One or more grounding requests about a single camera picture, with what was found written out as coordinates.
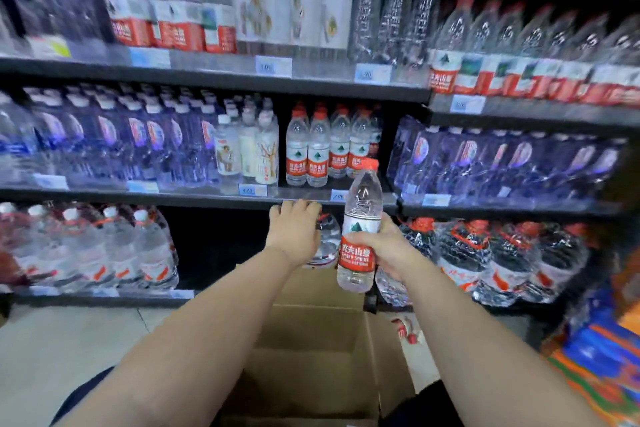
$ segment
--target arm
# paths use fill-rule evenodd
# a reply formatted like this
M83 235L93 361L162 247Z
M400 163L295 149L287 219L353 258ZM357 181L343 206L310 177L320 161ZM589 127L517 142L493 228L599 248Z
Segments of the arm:
M287 278L316 252L319 213L303 200L271 208L264 250L172 313L60 425L208 426Z
M413 248L385 215L380 233L348 237L373 247L406 284L442 381L467 427L602 426L562 375Z

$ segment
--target white price tag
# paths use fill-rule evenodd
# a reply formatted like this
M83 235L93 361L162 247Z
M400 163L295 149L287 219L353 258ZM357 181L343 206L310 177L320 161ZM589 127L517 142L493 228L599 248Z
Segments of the white price tag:
M267 197L266 184L238 184L240 196Z
M158 194L160 192L158 183L151 181L127 181L127 190L141 194Z
M129 56L132 66L171 69L171 58L166 49L129 48Z
M333 203L344 203L347 200L348 190L332 189L331 200Z
M467 115L480 115L484 108L486 97L482 95L458 95L451 100L451 113L464 113Z
M264 76L291 78L291 58L276 58L273 56L256 56L255 72Z
M358 63L353 81L365 85L388 85L391 82L391 69L388 64Z
M195 293L193 291L173 289L172 291L169 291L169 295L174 299L193 299Z
M118 289L115 287L95 287L91 289L93 297L120 297Z
M59 296L60 291L56 287L50 286L30 286L29 292L32 296Z
M36 184L45 189L64 189L68 190L67 178L65 176L56 176L53 174L33 174Z
M425 194L422 206L432 206L436 208L447 208L451 201L450 194Z

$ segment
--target open cardboard box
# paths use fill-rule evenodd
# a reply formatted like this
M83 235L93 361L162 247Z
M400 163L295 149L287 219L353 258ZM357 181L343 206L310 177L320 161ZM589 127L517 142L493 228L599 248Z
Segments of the open cardboard box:
M299 269L222 409L224 427L369 427L413 383L392 324L363 312L335 269Z

